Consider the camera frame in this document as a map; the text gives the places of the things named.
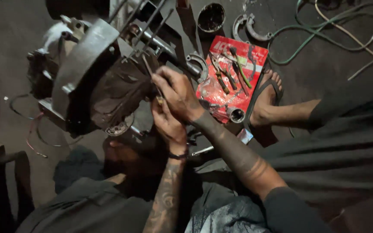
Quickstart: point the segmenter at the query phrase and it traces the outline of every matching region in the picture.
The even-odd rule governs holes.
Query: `dark floor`
[[[224,5],[227,15],[224,33],[230,36],[236,16],[244,12],[245,0],[192,0],[195,18],[199,10],[209,2],[220,2]],[[297,0],[251,2],[253,3],[246,5],[247,12],[256,15],[255,28],[260,33],[274,32],[285,25],[296,24],[294,13]],[[340,9],[327,12],[326,15],[335,15],[348,7],[347,4],[342,4]],[[368,8],[367,11],[373,12],[373,7]],[[306,5],[301,10],[300,16],[311,24],[322,21],[312,5]],[[32,192],[36,206],[55,196],[52,180],[54,167],[59,160],[68,155],[70,148],[46,146],[33,135],[30,140],[32,145],[49,158],[45,159],[34,153],[25,141],[30,121],[10,111],[8,101],[15,95],[29,91],[25,77],[28,64],[26,55],[29,51],[41,47],[44,32],[54,22],[47,13],[43,0],[0,1],[0,143],[5,145],[8,153],[20,150],[27,152],[31,164]],[[345,26],[360,40],[366,41],[373,30],[373,21],[368,18],[358,18],[354,22],[346,23]],[[325,34],[346,45],[357,46],[338,30],[328,29],[325,30]],[[242,38],[246,36],[242,31],[240,35]],[[308,36],[305,32],[287,31],[274,41],[270,53],[277,58],[286,59]],[[194,49],[184,48],[184,50],[185,53],[190,53]],[[271,64],[271,67],[282,77],[283,87],[286,90],[281,105],[319,99],[325,92],[346,82],[350,75],[371,60],[373,57],[366,52],[351,53],[326,41],[314,39],[287,66]],[[361,74],[361,76],[369,75],[373,76],[373,67]],[[31,98],[18,101],[16,108],[30,116],[38,114],[37,105]],[[43,124],[42,131],[47,140],[59,144],[71,140],[60,129],[48,121],[45,122],[47,124]],[[279,140],[290,138],[288,128],[274,127],[273,131]],[[294,129],[294,132],[296,136],[307,134],[306,131],[298,129]],[[101,143],[105,138],[104,133],[96,131],[87,135],[79,144],[93,149],[102,159]],[[260,148],[256,143],[253,144],[257,149]],[[352,232],[373,232],[373,224],[370,224],[373,223],[373,199],[347,209],[346,213],[347,224]]]

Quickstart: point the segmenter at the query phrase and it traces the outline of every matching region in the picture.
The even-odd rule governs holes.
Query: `foot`
[[[268,80],[272,79],[274,82],[277,82],[278,89],[281,91],[281,79],[280,76],[273,72],[272,70],[267,70],[264,72],[262,82],[260,87]],[[253,112],[250,116],[250,124],[254,127],[268,125],[270,124],[267,116],[267,108],[273,105],[276,98],[276,92],[272,85],[267,86],[262,93],[258,96],[256,103],[254,104]]]

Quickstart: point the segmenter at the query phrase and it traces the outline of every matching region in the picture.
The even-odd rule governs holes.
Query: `black pants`
[[[261,154],[313,206],[343,208],[373,196],[373,76],[324,96],[308,137],[278,142]]]

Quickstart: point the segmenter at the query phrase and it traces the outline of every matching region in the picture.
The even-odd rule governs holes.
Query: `red packaging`
[[[251,89],[247,86],[249,96],[246,96],[244,91],[242,90],[241,84],[238,80],[238,76],[240,74],[236,74],[234,69],[232,68],[232,61],[227,57],[223,56],[222,53],[225,52],[228,56],[231,56],[230,53],[230,46],[237,48],[237,55],[247,59],[247,62],[244,62],[245,59],[240,59],[242,61],[242,70],[244,75],[247,77],[251,84]],[[248,52],[252,48],[251,55],[253,57],[253,61],[256,63],[256,70],[253,73],[253,63],[248,58]],[[227,123],[230,119],[227,116],[227,107],[237,107],[244,112],[247,113],[248,105],[250,104],[251,96],[256,88],[258,79],[260,78],[260,72],[264,66],[264,63],[267,59],[268,50],[255,46],[250,45],[245,42],[239,42],[233,40],[231,38],[226,38],[223,36],[216,36],[214,41],[211,44],[210,52],[212,52],[215,58],[220,63],[221,68],[226,68],[227,71],[230,72],[233,79],[236,81],[237,90],[233,90],[230,81],[228,78],[223,74],[222,79],[224,83],[230,90],[229,94],[226,94],[223,89],[221,88],[220,83],[217,80],[217,76],[215,75],[215,67],[211,63],[211,59],[209,55],[207,56],[206,62],[208,64],[208,77],[204,80],[204,82],[198,85],[196,96],[199,99],[204,99],[208,101],[211,105],[210,112],[212,115],[217,118],[222,123]]]

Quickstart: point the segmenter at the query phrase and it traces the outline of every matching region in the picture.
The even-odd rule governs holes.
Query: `red wire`
[[[33,131],[33,129],[34,129],[34,122],[36,122],[36,121],[39,121],[39,120],[41,120],[41,118],[43,117],[43,115],[44,115],[44,113],[43,112],[40,112],[40,114],[38,114],[38,116],[37,117],[35,117],[34,118],[34,120],[32,120],[31,121],[31,124],[30,124],[30,130],[28,131],[28,136],[27,136],[27,140],[26,140],[26,142],[27,142],[27,145],[37,154],[37,155],[41,155],[41,156],[43,156],[44,158],[48,158],[48,156],[46,156],[46,155],[44,155],[44,154],[41,154],[41,153],[39,153],[39,152],[37,152],[35,149],[34,149],[34,147],[32,147],[31,145],[30,145],[30,142],[29,142],[29,137],[30,137],[30,135],[31,135],[31,133],[32,133],[32,131]]]

